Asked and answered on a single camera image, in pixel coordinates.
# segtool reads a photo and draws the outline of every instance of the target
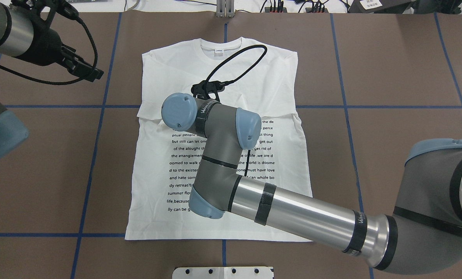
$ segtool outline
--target brown table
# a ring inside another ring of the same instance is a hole
[[[249,37],[298,52],[295,98],[314,196],[391,214],[414,143],[462,138],[462,16],[82,14],[101,81],[49,86],[0,70],[0,101],[30,129],[0,160],[0,278],[166,278],[176,267],[268,265],[283,278],[403,278],[316,243],[125,241],[139,125],[141,54],[180,41]],[[87,61],[78,24],[52,28]],[[8,57],[31,76],[71,79],[57,65]],[[462,260],[414,279],[462,278]]]

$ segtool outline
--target light blue cap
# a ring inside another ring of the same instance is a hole
[[[413,157],[419,156],[424,153],[436,151],[436,150],[446,150],[446,149],[456,149],[462,148],[462,139],[452,139],[452,138],[433,138],[426,139],[425,141],[419,141],[416,143],[410,150],[410,155],[405,161],[405,164],[410,161]]]
[[[29,131],[24,123],[9,110],[0,114],[0,158],[27,139]]]
[[[174,93],[162,104],[162,119],[167,126],[183,132],[195,122],[197,110],[197,102],[190,94]]]
[[[192,212],[210,219],[220,219],[224,215],[224,211],[214,207],[202,198],[195,190],[195,187],[191,188],[189,206]]]
[[[236,110],[236,132],[241,148],[250,150],[257,145],[261,131],[260,115],[238,108]]]

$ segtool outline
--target white sticker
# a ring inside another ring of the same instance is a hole
[[[382,4],[379,0],[361,0],[360,4],[362,4],[362,7],[364,7],[366,10],[382,7]]]

